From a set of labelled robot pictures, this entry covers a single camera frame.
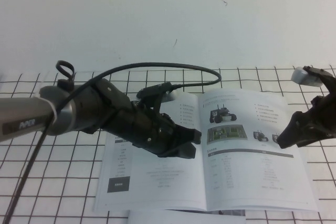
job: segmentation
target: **grid mat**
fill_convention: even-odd
[[[323,68],[335,75],[336,68]],[[243,88],[284,96],[290,109],[306,111],[317,95],[326,95],[325,87],[299,86],[290,81],[293,66],[217,69],[223,81],[212,86],[187,87],[184,91],[201,94],[210,89]],[[100,72],[77,72],[76,84],[84,83]],[[39,88],[55,85],[61,74],[8,74],[0,79],[0,98],[32,97]],[[119,90],[135,98],[144,87],[170,81],[193,83],[213,80],[196,70],[122,71],[107,76]],[[126,224],[128,212],[92,211],[102,162],[106,132],[87,135],[70,132],[46,137],[18,202],[12,223],[112,223]],[[39,132],[0,143],[0,221],[7,210],[19,178],[40,137]],[[336,140],[324,140],[303,147],[322,212],[246,211],[248,224],[336,224]]]

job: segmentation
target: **robotic arm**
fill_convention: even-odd
[[[100,79],[79,92],[57,114],[55,108],[80,87],[73,83],[72,65],[59,61],[57,69],[68,80],[41,88],[40,97],[0,99],[0,141],[43,130],[54,114],[48,135],[70,131],[93,134],[102,129],[158,157],[195,157],[192,143],[201,142],[201,133],[176,125],[167,114],[160,113],[162,100],[173,90],[169,82],[141,90],[138,102],[130,101],[108,80]]]
[[[281,148],[294,144],[298,147],[336,138],[336,78],[332,74],[312,67],[297,68],[291,78],[297,84],[320,87],[324,84],[329,90],[325,97],[317,96],[312,101],[312,108],[302,113],[293,114],[288,126],[278,137]]]

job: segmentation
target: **white backdrop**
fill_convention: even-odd
[[[335,63],[335,17],[336,0],[0,0],[1,69]]]

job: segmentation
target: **white paper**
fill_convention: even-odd
[[[289,122],[282,97],[216,90],[199,107],[208,210],[317,210],[298,148],[275,142]],[[211,111],[223,107],[234,116],[211,123]]]
[[[182,126],[200,129],[195,95],[182,93],[178,100],[163,103],[161,112]],[[194,159],[158,158],[111,135],[105,147],[96,209],[153,208],[206,208],[201,146],[196,147]]]
[[[131,211],[128,224],[245,224],[241,216],[196,214],[190,212],[159,210]]]

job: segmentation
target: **black cable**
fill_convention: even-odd
[[[176,84],[173,85],[174,89],[179,89],[182,87],[196,87],[196,86],[208,86],[208,85],[212,85],[212,84],[216,84],[218,82],[220,82],[222,80],[222,76],[220,73],[216,72],[215,70],[209,69],[209,68],[204,68],[204,67],[199,67],[199,66],[194,66],[194,65],[188,65],[188,64],[179,64],[179,63],[165,63],[165,62],[142,62],[142,63],[133,63],[133,64],[128,64],[128,65],[124,65],[124,66],[120,66],[120,67],[116,67],[116,68],[112,68],[110,70],[107,70],[99,75],[97,75],[96,77],[90,79],[89,81],[87,81],[86,83],[84,83],[83,85],[81,85],[79,88],[77,88],[74,92],[72,92],[66,99],[64,99],[57,107],[56,107],[56,113],[59,114],[61,112],[61,110],[68,104],[68,102],[70,102],[73,98],[75,98],[76,96],[78,96],[80,94],[80,92],[82,92],[85,88],[95,84],[97,81],[99,81],[100,79],[104,78],[105,76],[108,76],[110,74],[119,72],[121,70],[126,70],[126,69],[131,69],[131,68],[141,68],[141,67],[169,67],[169,68],[186,68],[186,69],[193,69],[193,70],[199,70],[199,71],[203,71],[203,72],[207,72],[207,73],[211,73],[213,75],[215,75],[216,77],[218,77],[217,80],[214,81],[208,81],[206,83],[202,83],[202,82],[198,82],[198,83],[190,83],[190,84]],[[47,124],[45,129],[43,130],[43,133],[40,137],[40,139],[37,142],[37,145],[29,159],[29,162],[27,164],[27,167],[25,169],[25,172],[22,176],[22,179],[17,187],[17,190],[15,191],[15,195],[13,200],[9,203],[8,209],[7,209],[7,213],[6,216],[4,218],[3,224],[9,224],[12,215],[14,213],[15,207],[19,201],[21,192],[25,186],[25,182],[28,178],[29,172],[34,164],[34,161],[38,155],[38,152],[44,142],[44,139],[46,138],[46,135],[48,133],[48,129],[50,128],[50,126],[52,125],[52,121],[54,119],[54,115],[50,115],[50,117],[47,120]]]
[[[198,83],[190,83],[190,84],[176,84],[173,85],[174,89],[179,89],[182,87],[196,87],[196,86],[208,86],[212,84],[216,84],[222,80],[221,74],[216,72],[215,70],[209,69],[209,68],[203,68],[199,66],[194,65],[188,65],[188,64],[179,64],[179,63],[167,63],[167,62],[141,62],[141,63],[133,63],[128,64],[116,68],[112,68],[110,70],[107,70],[96,77],[92,78],[91,80],[84,83],[82,86],[77,88],[74,92],[72,92],[67,98],[65,98],[56,108],[57,114],[60,113],[60,111],[70,102],[74,97],[76,97],[80,92],[82,92],[85,88],[95,84],[100,79],[104,78],[105,76],[108,76],[110,74],[113,74],[115,72],[119,72],[121,70],[131,69],[131,68],[141,68],[141,67],[168,67],[168,68],[186,68],[186,69],[193,69],[193,70],[199,70],[207,73],[211,73],[218,77],[217,80],[214,81],[208,81],[206,83],[198,82]]]

